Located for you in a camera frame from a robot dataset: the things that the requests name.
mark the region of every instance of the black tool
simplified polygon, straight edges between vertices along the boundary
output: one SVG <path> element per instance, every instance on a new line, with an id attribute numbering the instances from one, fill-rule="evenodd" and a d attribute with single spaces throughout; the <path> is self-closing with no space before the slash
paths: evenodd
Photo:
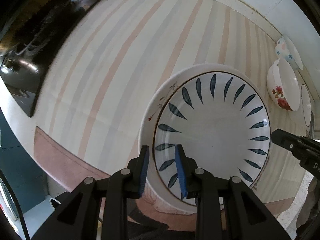
<path id="1" fill-rule="evenodd" d="M 271 141 L 292 152 L 292 155 L 300 160 L 302 168 L 309 171 L 317 179 L 320 179 L 320 143 L 304 136 L 293 135 L 281 129 L 277 129 L 271 134 Z M 296 239 L 320 239 L 320 213 Z"/>
<path id="2" fill-rule="evenodd" d="M 183 197 L 197 198 L 196 240 L 291 239 L 239 177 L 214 177 L 186 157 L 182 145 L 175 148 L 175 162 Z M 226 230 L 222 230 L 219 197 L 225 207 Z"/>

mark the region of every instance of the bowl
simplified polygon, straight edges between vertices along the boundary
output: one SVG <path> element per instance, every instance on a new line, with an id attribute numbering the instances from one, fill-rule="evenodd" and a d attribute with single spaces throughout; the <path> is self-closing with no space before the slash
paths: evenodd
<path id="1" fill-rule="evenodd" d="M 138 149 L 152 149 L 147 183 L 164 203 L 196 212 L 194 199 L 181 198 L 175 144 L 214 176 L 255 183 L 270 146 L 268 110 L 259 93 L 249 78 L 220 64 L 195 65 L 158 89 L 143 117 Z"/>
<path id="2" fill-rule="evenodd" d="M 277 41 L 275 52 L 278 58 L 284 58 L 294 70 L 303 69 L 300 55 L 288 36 L 283 35 Z"/>
<path id="3" fill-rule="evenodd" d="M 300 89 L 290 64 L 277 59 L 268 70 L 267 88 L 274 103 L 287 111 L 297 111 L 300 106 Z"/>
<path id="4" fill-rule="evenodd" d="M 290 111 L 289 116 L 297 125 L 310 126 L 311 121 L 311 100 L 308 89 L 304 84 L 300 85 L 301 97 L 300 106 L 297 111 Z"/>

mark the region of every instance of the teal cabinet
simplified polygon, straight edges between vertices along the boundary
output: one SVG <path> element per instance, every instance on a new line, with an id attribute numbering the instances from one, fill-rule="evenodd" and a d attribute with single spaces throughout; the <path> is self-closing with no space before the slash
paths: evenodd
<path id="1" fill-rule="evenodd" d="M 1 110 L 0 129 L 0 169 L 14 191 L 22 212 L 25 213 L 45 200 L 46 174 L 21 146 Z M 6 195 L 13 206 L 8 192 Z"/>

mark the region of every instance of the blue leaf pattern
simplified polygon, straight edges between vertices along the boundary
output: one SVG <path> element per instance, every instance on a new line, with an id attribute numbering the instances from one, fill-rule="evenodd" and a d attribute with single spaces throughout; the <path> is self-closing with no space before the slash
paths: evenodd
<path id="1" fill-rule="evenodd" d="M 255 114 L 255 113 L 259 112 L 262 108 L 263 108 L 263 106 L 258 106 L 258 107 L 256 107 L 255 109 L 251 110 L 250 113 L 246 116 L 246 118 L 247 118 L 249 115 L 252 115 L 252 114 Z"/>
<path id="2" fill-rule="evenodd" d="M 231 78 L 227 81 L 227 83 L 226 83 L 226 85 L 225 85 L 224 93 L 223 93 L 224 101 L 226 100 L 226 96 L 227 96 L 227 93 L 228 93 L 228 89 L 229 89 L 229 87 L 230 87 L 230 85 L 231 85 L 231 83 L 232 83 L 232 80 L 233 80 L 233 77 L 231 77 Z M 217 76 L 216 76 L 216 74 L 214 74 L 214 75 L 212 76 L 212 78 L 211 78 L 211 81 L 210 81 L 210 92 L 211 92 L 211 95 L 212 95 L 212 97 L 213 97 L 213 100 L 214 100 L 214 93 L 215 93 L 216 81 L 217 81 Z M 197 78 L 197 79 L 196 79 L 196 92 L 197 92 L 197 95 L 198 95 L 201 103 L 203 104 L 203 99 L 202 99 L 202 87 L 201 87 L 201 85 L 202 85 L 202 84 L 201 84 L 200 78 Z M 236 99 L 239 97 L 239 95 L 240 95 L 240 94 L 242 93 L 242 91 L 244 90 L 245 85 L 246 85 L 246 84 L 241 85 L 241 86 L 238 88 L 238 90 L 236 91 L 235 96 L 234 96 L 234 100 L 233 100 L 233 104 L 235 103 Z M 249 104 L 249 103 L 252 101 L 252 99 L 255 98 L 255 96 L 256 96 L 256 94 L 252 94 L 252 95 L 248 96 L 248 97 L 244 100 L 244 102 L 243 102 L 243 104 L 242 104 L 242 106 L 241 106 L 241 109 L 243 109 L 247 104 Z M 192 105 L 192 102 L 191 102 L 190 95 L 189 95 L 188 90 L 187 90 L 186 87 L 182 87 L 182 97 L 183 97 L 183 100 L 184 100 L 189 106 L 191 106 L 191 107 L 194 109 L 194 107 L 193 107 L 193 105 Z M 187 120 L 187 119 L 183 116 L 183 114 L 179 111 L 179 109 L 178 109 L 174 104 L 168 103 L 168 105 L 169 105 L 169 110 L 170 110 L 174 115 L 176 115 L 176 116 L 178 116 L 178 117 L 180 117 L 180 118 L 183 118 L 183 119 Z M 263 106 L 259 106 L 259 107 L 254 108 L 253 110 L 251 110 L 251 111 L 249 112 L 249 114 L 246 116 L 246 118 L 247 118 L 248 116 L 252 115 L 252 114 L 255 114 L 255 113 L 259 112 L 259 111 L 262 110 L 263 108 L 264 108 Z M 266 121 L 261 121 L 261 122 L 257 122 L 257 123 L 255 123 L 254 125 L 252 125 L 252 126 L 250 127 L 250 129 L 262 128 L 262 127 L 267 126 L 267 125 L 268 125 L 268 122 L 266 122 Z M 158 125 L 158 128 L 161 129 L 161 130 L 163 130 L 163 131 L 167 131 L 167 132 L 181 133 L 180 131 L 175 130 L 174 128 L 172 128 L 172 127 L 170 127 L 169 125 L 166 125 L 166 124 L 164 124 L 164 123 L 163 123 L 163 124 L 159 124 L 159 125 Z M 268 141 L 268 140 L 270 140 L 270 138 L 267 137 L 267 136 L 257 136 L 257 137 L 251 138 L 251 139 L 249 139 L 249 140 L 253 140 L 253 141 Z M 163 151 L 164 149 L 167 149 L 167 148 L 170 148 L 170 147 L 173 147 L 173 146 L 176 146 L 176 144 L 163 143 L 163 144 L 160 144 L 160 145 L 156 146 L 156 147 L 155 147 L 155 150 L 156 150 L 156 151 Z M 254 149 L 248 149 L 248 150 L 250 150 L 250 151 L 252 151 L 252 152 L 254 152 L 254 153 L 256 153 L 256 154 L 259 154 L 259 155 L 267 155 L 267 152 L 265 152 L 265 151 L 262 150 L 262 149 L 256 149 L 256 148 L 254 148 Z M 247 160 L 247 159 L 244 159 L 244 161 L 245 161 L 246 163 L 248 163 L 250 166 L 252 166 L 252 167 L 254 167 L 254 168 L 256 168 L 256 169 L 260 169 L 260 170 L 261 170 L 260 165 L 258 165 L 257 163 L 255 163 L 255 162 L 253 162 L 253 161 L 250 161 L 250 160 Z M 169 167 L 170 165 L 172 165 L 174 162 L 175 162 L 175 159 L 166 160 L 164 163 L 162 163 L 162 165 L 160 166 L 160 168 L 159 168 L 158 170 L 159 170 L 159 171 L 164 171 L 166 168 L 168 168 L 168 167 Z M 248 182 L 251 182 L 251 183 L 253 182 L 253 179 L 252 179 L 252 177 L 251 177 L 249 174 L 247 174 L 246 172 L 240 170 L 239 168 L 238 168 L 238 170 L 239 170 L 241 176 L 244 178 L 244 180 L 246 180 L 246 181 L 248 181 Z M 169 182 L 168 182 L 168 185 L 167 185 L 168 189 L 172 188 L 172 187 L 175 185 L 177 179 L 178 179 L 178 174 L 176 173 L 176 174 L 174 174 L 174 175 L 170 178 L 170 180 L 169 180 Z"/>
<path id="3" fill-rule="evenodd" d="M 268 124 L 268 122 L 265 122 L 265 121 L 257 122 L 256 124 L 254 124 L 253 126 L 251 126 L 249 129 L 264 127 L 264 126 L 266 126 L 267 124 Z"/>
<path id="4" fill-rule="evenodd" d="M 258 136 L 258 137 L 255 137 L 255 138 L 251 138 L 250 140 L 253 140 L 253 141 L 267 141 L 269 139 L 269 137 L 267 136 Z"/>
<path id="5" fill-rule="evenodd" d="M 179 132 L 179 131 L 173 129 L 172 127 L 170 127 L 169 125 L 166 125 L 166 124 L 164 124 L 164 123 L 158 125 L 158 128 L 159 128 L 160 130 L 166 131 L 166 132 Z"/>
<path id="6" fill-rule="evenodd" d="M 257 154 L 261 154 L 261 155 L 266 155 L 267 153 L 261 149 L 248 149 L 254 153 L 257 153 Z"/>
<path id="7" fill-rule="evenodd" d="M 249 104 L 250 101 L 251 101 L 255 96 L 256 96 L 256 94 L 252 94 L 251 96 L 248 96 L 247 99 L 243 102 L 241 109 L 244 108 L 247 104 Z"/>
<path id="8" fill-rule="evenodd" d="M 227 92 L 228 92 L 228 89 L 230 87 L 230 84 L 233 80 L 233 77 L 231 77 L 228 82 L 226 83 L 226 86 L 224 87 L 224 92 L 223 92 L 223 98 L 224 98 L 224 101 L 226 101 L 226 96 L 227 96 Z"/>
<path id="9" fill-rule="evenodd" d="M 242 90 L 244 89 L 245 84 L 243 84 L 241 87 L 238 88 L 236 94 L 235 94 L 235 98 L 233 99 L 233 104 L 235 103 L 237 97 L 241 94 Z"/>
<path id="10" fill-rule="evenodd" d="M 214 89 L 216 87 L 217 76 L 214 74 L 210 81 L 210 92 L 214 100 Z"/>
<path id="11" fill-rule="evenodd" d="M 165 162 L 162 163 L 162 165 L 160 166 L 159 171 L 165 170 L 165 169 L 168 168 L 172 163 L 174 163 L 174 159 L 165 161 Z"/>
<path id="12" fill-rule="evenodd" d="M 241 169 L 238 168 L 238 170 L 240 171 L 241 176 L 249 181 L 249 182 L 253 182 L 253 179 L 249 176 L 249 174 L 245 173 L 244 171 L 241 171 Z"/>
<path id="13" fill-rule="evenodd" d="M 249 161 L 249 160 L 246 160 L 244 159 L 248 164 L 250 164 L 252 167 L 255 167 L 257 169 L 261 169 L 261 167 L 257 164 L 257 163 L 254 163 L 252 161 Z"/>
<path id="14" fill-rule="evenodd" d="M 169 180 L 169 183 L 168 183 L 168 188 L 171 188 L 177 181 L 177 178 L 178 178 L 178 173 L 174 174 L 170 180 Z"/>
<path id="15" fill-rule="evenodd" d="M 197 78 L 196 90 L 197 90 L 198 97 L 200 98 L 201 103 L 203 104 L 203 102 L 202 102 L 202 94 L 201 94 L 201 80 L 200 80 L 200 78 Z"/>
<path id="16" fill-rule="evenodd" d="M 171 143 L 162 143 L 159 144 L 158 146 L 155 147 L 156 151 L 163 151 L 164 149 L 170 148 L 175 146 L 175 144 L 171 144 Z"/>
<path id="17" fill-rule="evenodd" d="M 174 104 L 171 104 L 169 103 L 169 109 L 171 111 L 171 113 L 173 113 L 174 115 L 178 116 L 178 117 L 181 117 L 183 119 L 186 119 L 183 114 L 181 114 L 181 112 L 179 111 L 179 109 L 174 105 Z"/>
<path id="18" fill-rule="evenodd" d="M 183 97 L 183 100 L 184 100 L 189 106 L 191 106 L 191 107 L 193 108 L 192 102 L 191 102 L 191 99 L 190 99 L 190 96 L 189 96 L 189 93 L 188 93 L 188 90 L 187 90 L 185 87 L 182 88 L 182 97 Z"/>

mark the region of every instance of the red flower pattern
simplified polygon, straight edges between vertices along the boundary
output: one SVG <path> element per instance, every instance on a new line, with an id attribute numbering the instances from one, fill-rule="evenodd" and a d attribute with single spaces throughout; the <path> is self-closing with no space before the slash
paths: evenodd
<path id="1" fill-rule="evenodd" d="M 277 101 L 278 101 L 278 105 L 282 109 L 285 109 L 287 111 L 292 111 L 291 107 L 289 106 L 289 104 L 285 98 L 278 98 Z"/>
<path id="2" fill-rule="evenodd" d="M 287 111 L 292 111 L 291 107 L 289 106 L 287 100 L 283 95 L 282 87 L 276 86 L 276 90 L 272 90 L 272 93 L 275 95 L 275 99 L 277 99 L 278 105 Z"/>
<path id="3" fill-rule="evenodd" d="M 278 94 L 283 95 L 282 87 L 276 87 L 276 91 Z"/>

